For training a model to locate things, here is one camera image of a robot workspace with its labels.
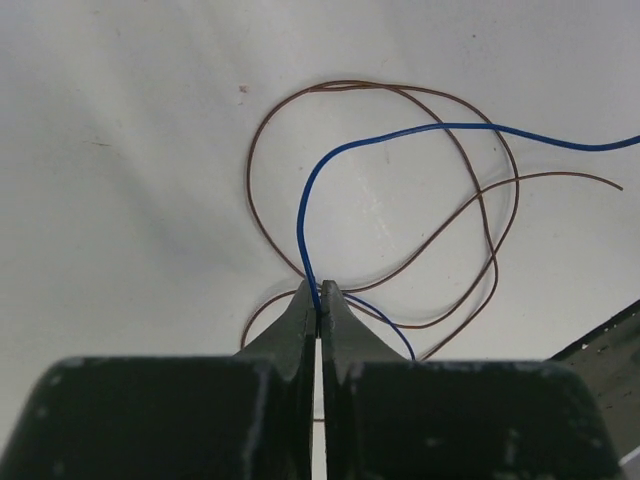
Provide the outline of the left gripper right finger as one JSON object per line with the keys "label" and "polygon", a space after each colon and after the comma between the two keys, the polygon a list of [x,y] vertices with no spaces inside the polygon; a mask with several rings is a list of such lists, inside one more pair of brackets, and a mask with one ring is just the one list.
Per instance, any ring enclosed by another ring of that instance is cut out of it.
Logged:
{"label": "left gripper right finger", "polygon": [[617,455],[578,375],[555,362],[403,358],[323,284],[331,479],[616,479]]}

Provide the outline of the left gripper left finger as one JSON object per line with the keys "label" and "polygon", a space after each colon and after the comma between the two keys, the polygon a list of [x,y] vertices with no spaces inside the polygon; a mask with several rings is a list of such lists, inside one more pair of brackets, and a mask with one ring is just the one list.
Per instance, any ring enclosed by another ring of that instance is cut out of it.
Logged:
{"label": "left gripper left finger", "polygon": [[28,396],[5,479],[307,479],[316,315],[302,283],[231,356],[68,357]]}

